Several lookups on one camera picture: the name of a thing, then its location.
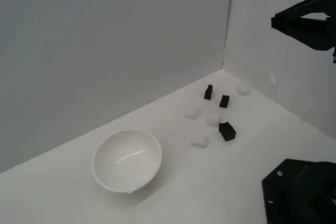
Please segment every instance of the white table surface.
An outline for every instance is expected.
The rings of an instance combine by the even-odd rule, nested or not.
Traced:
[[[1,173],[0,223],[266,223],[261,180],[285,158],[336,162],[336,141],[255,90],[239,96],[238,82],[219,70]],[[227,109],[218,108],[222,94]],[[195,121],[183,117],[188,103],[200,109]],[[222,111],[235,140],[205,124],[210,111]],[[157,176],[130,195],[104,190],[91,174],[97,145],[127,127],[152,132],[163,151]],[[205,134],[208,148],[190,147],[193,134]]]

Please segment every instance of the white block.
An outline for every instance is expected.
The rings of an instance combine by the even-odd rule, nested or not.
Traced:
[[[190,146],[196,146],[199,148],[207,148],[208,139],[204,135],[194,135],[193,139],[190,141]]]
[[[191,119],[191,120],[195,120],[197,118],[197,111],[198,109],[195,106],[192,105],[187,105],[184,108],[184,117]]]
[[[209,113],[206,117],[206,124],[211,127],[217,128],[220,119],[221,117],[219,116],[219,113],[216,112]]]
[[[250,94],[251,90],[250,87],[244,83],[239,83],[236,86],[236,91],[240,94],[240,95],[247,95]]]

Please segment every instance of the black block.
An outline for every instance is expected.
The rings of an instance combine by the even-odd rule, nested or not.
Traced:
[[[222,96],[222,100],[220,101],[220,104],[219,106],[221,108],[227,108],[227,105],[229,103],[229,100],[230,100],[230,96],[229,95],[223,95]]]
[[[226,142],[233,140],[236,137],[236,131],[229,122],[220,123],[219,132],[221,133]]]
[[[204,99],[211,100],[211,94],[212,94],[212,85],[208,85],[208,88],[205,90]]]

